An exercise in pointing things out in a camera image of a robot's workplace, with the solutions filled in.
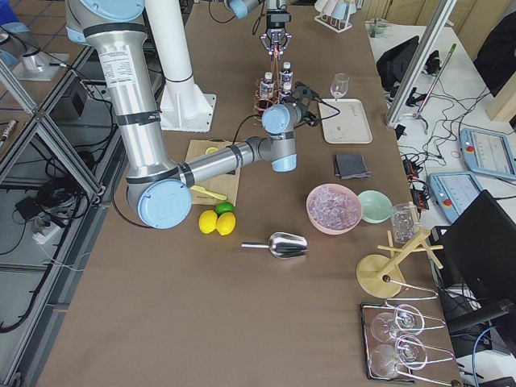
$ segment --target bottle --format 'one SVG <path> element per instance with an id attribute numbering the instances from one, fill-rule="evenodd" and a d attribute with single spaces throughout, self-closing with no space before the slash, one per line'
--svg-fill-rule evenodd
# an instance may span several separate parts
<path id="1" fill-rule="evenodd" d="M 271 99 L 274 95 L 273 74 L 265 73 L 264 79 L 260 82 L 260 98 Z"/>
<path id="2" fill-rule="evenodd" d="M 290 82 L 285 82 L 283 84 L 283 87 L 281 88 L 281 92 L 280 92 L 280 102 L 283 102 L 285 97 L 292 95 L 291 89 L 292 89 L 292 84 Z"/>
<path id="3" fill-rule="evenodd" d="M 283 84 L 285 82 L 290 82 L 292 85 L 293 72 L 290 68 L 290 62 L 285 62 L 283 64 L 283 69 L 280 71 L 280 89 L 283 89 Z"/>

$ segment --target wine glass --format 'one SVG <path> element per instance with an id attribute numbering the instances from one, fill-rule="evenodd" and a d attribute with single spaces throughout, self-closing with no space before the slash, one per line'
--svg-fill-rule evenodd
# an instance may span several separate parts
<path id="1" fill-rule="evenodd" d="M 333 82 L 330 86 L 331 95 L 337 101 L 339 98 L 342 98 L 347 93 L 347 88 L 349 86 L 349 75 L 344 73 L 338 73 L 333 77 Z"/>
<path id="2" fill-rule="evenodd" d="M 401 335 L 419 335 L 425 327 L 421 312 L 401 304 L 391 312 L 379 313 L 371 322 L 372 336 L 382 343 L 393 343 Z"/>
<path id="3" fill-rule="evenodd" d="M 371 351 L 369 366 L 377 377 L 393 379 L 409 375 L 405 370 L 417 371 L 428 364 L 425 345 L 414 336 L 403 335 L 396 344 L 380 344 Z"/>

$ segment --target lime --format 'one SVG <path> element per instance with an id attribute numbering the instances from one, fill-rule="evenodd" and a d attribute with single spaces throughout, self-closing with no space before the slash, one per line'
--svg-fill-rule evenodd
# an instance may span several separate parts
<path id="1" fill-rule="evenodd" d="M 215 212 L 219 215 L 224 214 L 225 212 L 233 212 L 235 206 L 233 206 L 229 202 L 222 202 L 215 206 Z"/>

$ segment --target white pillar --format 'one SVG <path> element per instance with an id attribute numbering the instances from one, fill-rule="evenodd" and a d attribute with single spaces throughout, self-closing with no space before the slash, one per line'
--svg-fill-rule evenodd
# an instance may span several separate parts
<path id="1" fill-rule="evenodd" d="M 165 130 L 210 130 L 216 97 L 195 84 L 178 0 L 147 0 L 145 9 L 166 77 L 161 99 Z"/>

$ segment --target power adapter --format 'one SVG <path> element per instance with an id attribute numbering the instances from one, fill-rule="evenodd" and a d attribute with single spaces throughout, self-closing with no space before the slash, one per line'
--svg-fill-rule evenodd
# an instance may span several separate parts
<path id="1" fill-rule="evenodd" d="M 405 170 L 405 175 L 409 179 L 417 179 L 419 177 L 418 166 L 413 161 L 403 159 L 403 169 Z"/>

